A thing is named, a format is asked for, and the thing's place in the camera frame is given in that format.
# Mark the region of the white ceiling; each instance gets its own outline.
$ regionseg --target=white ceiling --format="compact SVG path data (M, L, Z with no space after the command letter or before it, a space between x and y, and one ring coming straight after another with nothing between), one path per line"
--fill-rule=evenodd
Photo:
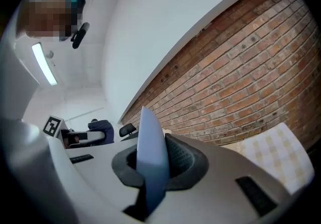
M21 37L16 43L16 54L40 83L39 90L69 90L101 86L101 59L107 27L117 0L86 0L83 22L90 29L78 49L72 48L70 39L30 39ZM39 68L31 46L41 42L45 54L54 52L47 59L58 85L51 87Z

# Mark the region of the ceiling light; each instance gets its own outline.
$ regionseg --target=ceiling light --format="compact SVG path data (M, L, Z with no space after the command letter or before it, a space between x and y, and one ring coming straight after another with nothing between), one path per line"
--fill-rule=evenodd
M44 73L46 79L48 80L48 82L51 85L57 85L57 81L55 79L55 77L53 76L48 63L46 61L45 55L44 55L44 51L42 50L41 44L35 44L32 47L32 50L34 52L35 58L42 70L42 72Z

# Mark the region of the beige fabric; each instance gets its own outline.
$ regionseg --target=beige fabric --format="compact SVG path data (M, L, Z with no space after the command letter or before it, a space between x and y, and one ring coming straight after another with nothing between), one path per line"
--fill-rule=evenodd
M251 138L223 147L236 151L278 179L292 194L310 183L311 161L284 123Z

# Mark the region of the brick wall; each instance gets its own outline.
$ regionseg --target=brick wall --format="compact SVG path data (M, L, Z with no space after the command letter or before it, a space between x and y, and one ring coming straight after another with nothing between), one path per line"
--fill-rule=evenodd
M196 35L122 119L149 107L175 134L226 144L285 122L320 134L319 30L303 0L239 0Z

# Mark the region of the office chair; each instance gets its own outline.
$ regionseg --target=office chair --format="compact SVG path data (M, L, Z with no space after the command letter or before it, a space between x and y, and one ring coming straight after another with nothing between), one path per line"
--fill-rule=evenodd
M128 137L126 137L122 141L126 141L126 140L130 140L130 139L133 139L133 138L137 138L138 137L138 132L133 134L133 132L136 131L136 130L137 130L137 128L135 128L132 123L129 123L129 124L125 125L124 127L122 127L119 130L119 136L122 138L124 136L129 135Z

